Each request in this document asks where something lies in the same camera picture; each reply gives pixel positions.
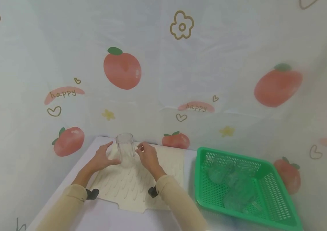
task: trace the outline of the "yellow star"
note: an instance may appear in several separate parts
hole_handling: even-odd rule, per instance
[[[107,109],[105,109],[105,113],[102,113],[102,116],[106,117],[108,121],[110,121],[110,119],[115,119],[115,115],[113,114],[113,112],[110,112]]]
[[[222,134],[221,137],[225,136],[233,136],[235,129],[229,126],[226,126],[224,129],[219,130],[219,132]]]

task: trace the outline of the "transparent cup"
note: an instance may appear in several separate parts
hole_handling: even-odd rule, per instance
[[[129,166],[134,163],[135,146],[133,135],[122,133],[116,137],[118,155],[122,166]]]
[[[235,163],[227,156],[216,155],[208,170],[209,178],[216,184],[224,183],[225,179],[235,170]]]
[[[237,161],[234,164],[233,170],[226,175],[225,183],[232,187],[238,180],[244,180],[247,178],[253,178],[256,174],[256,170],[249,163]]]
[[[261,214],[263,209],[256,202],[257,192],[251,178],[238,179],[224,196],[226,209],[246,214]]]

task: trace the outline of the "hand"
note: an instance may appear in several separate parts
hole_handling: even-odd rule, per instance
[[[147,142],[143,142],[138,144],[138,149],[135,152],[139,155],[142,165],[153,175],[156,181],[161,176],[166,175],[158,163],[157,152],[154,147]]]
[[[119,159],[109,160],[106,156],[106,151],[113,142],[107,143],[99,147],[96,151],[96,155],[85,166],[93,173],[98,172],[110,165],[119,165],[121,161]]]

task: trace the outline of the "basket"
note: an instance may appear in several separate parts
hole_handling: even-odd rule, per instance
[[[246,162],[255,168],[256,174],[252,181],[257,192],[256,202],[263,208],[261,213],[252,214],[254,207],[251,205],[246,207],[248,213],[224,207],[223,198],[229,187],[226,184],[213,183],[207,174],[215,155],[224,155],[234,161]],[[199,148],[195,171],[195,197],[197,203],[205,209],[286,231],[303,230],[293,202],[276,168],[265,160],[210,148]]]

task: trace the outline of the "sleeve cuff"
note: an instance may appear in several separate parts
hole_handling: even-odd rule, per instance
[[[156,182],[157,193],[160,194],[163,191],[165,185],[172,182],[177,184],[175,178],[171,175],[163,175],[162,177],[160,177]]]
[[[88,197],[87,191],[85,188],[78,184],[72,184],[65,188],[64,195],[67,197],[75,197],[76,199],[80,201],[85,201]]]

